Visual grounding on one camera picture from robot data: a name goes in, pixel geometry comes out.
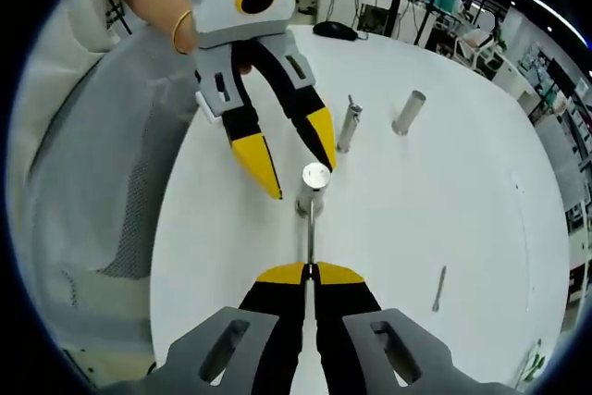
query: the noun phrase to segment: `gray mesh chair back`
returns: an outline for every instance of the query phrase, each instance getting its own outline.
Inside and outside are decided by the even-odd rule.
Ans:
[[[17,254],[62,347],[152,350],[154,234],[196,111],[193,71],[166,36],[141,28],[77,85],[43,141]]]

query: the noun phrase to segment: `metal rod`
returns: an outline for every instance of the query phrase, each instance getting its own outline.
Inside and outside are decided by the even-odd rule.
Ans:
[[[392,129],[395,133],[399,136],[405,136],[425,103],[426,97],[424,94],[413,90],[399,116],[392,121]]]
[[[327,189],[331,172],[318,162],[309,164],[302,170],[302,185],[296,199],[296,212],[300,217],[307,217],[310,213],[311,202],[314,202],[314,215],[319,216],[323,211],[323,195]]]
[[[339,134],[339,139],[337,141],[337,151],[340,153],[348,153],[350,151],[353,133],[358,127],[360,115],[362,114],[362,108],[353,102],[351,94],[348,95],[348,99],[350,100],[350,103],[348,104],[348,110],[345,113],[341,133]]]
[[[434,305],[432,305],[432,312],[437,312],[440,310],[440,296],[442,296],[442,289],[444,289],[444,278],[446,277],[446,266],[442,267],[442,271],[440,272],[440,281],[438,283],[438,291],[436,293],[436,299],[434,300]]]
[[[306,264],[315,263],[315,201],[311,200],[308,211],[308,260]]]

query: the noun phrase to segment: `desk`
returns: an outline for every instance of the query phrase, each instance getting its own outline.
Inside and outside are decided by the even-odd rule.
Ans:
[[[316,259],[364,276],[383,308],[399,308],[446,342],[463,372],[513,384],[539,338],[543,353],[552,353],[569,276],[559,188],[526,115],[487,80],[416,46],[291,28],[336,130],[348,94],[364,107],[317,220]],[[269,199],[238,166],[223,129],[195,116],[155,237],[150,310],[158,365],[175,339],[236,306],[262,271],[305,257],[306,226],[294,200],[312,155],[263,78],[253,71],[245,84],[284,200]],[[400,138],[391,117],[412,89],[427,102]],[[292,393],[325,393],[310,318],[303,347]]]
[[[360,0],[360,8],[362,8],[362,5],[369,5],[389,10],[390,3],[391,0]],[[330,4],[331,0],[319,0],[318,12],[316,15],[317,23],[327,20]],[[413,44],[415,37],[417,36],[419,25],[424,19],[425,14],[426,9],[424,3],[416,2],[413,8],[413,5],[409,5],[408,0],[401,0],[398,7],[397,20],[394,25],[393,33],[391,33],[391,37]],[[329,20],[343,23],[356,30],[358,27],[358,19],[355,17],[355,1],[333,0],[333,8]],[[420,46],[426,46],[427,38],[432,31],[435,21],[436,16],[430,14],[419,41]]]

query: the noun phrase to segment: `silver peg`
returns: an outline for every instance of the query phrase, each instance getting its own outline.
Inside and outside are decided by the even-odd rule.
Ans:
[[[314,203],[314,215],[323,211],[323,195],[327,189],[331,172],[319,162],[313,162],[302,170],[302,184],[296,199],[296,212],[301,217],[308,217],[311,203]]]
[[[405,136],[425,103],[426,97],[424,94],[413,90],[399,116],[392,121],[392,129],[395,133],[399,136]]]
[[[350,151],[352,136],[360,122],[360,115],[362,114],[362,108],[353,102],[351,94],[348,94],[348,99],[350,100],[348,111],[345,113],[341,133],[337,141],[337,151],[340,153],[348,153]]]
[[[446,266],[442,267],[442,271],[440,272],[440,281],[438,283],[438,291],[436,292],[436,299],[434,300],[434,305],[432,305],[432,312],[437,312],[440,310],[440,296],[442,296],[442,289],[444,289],[444,279],[446,278]]]

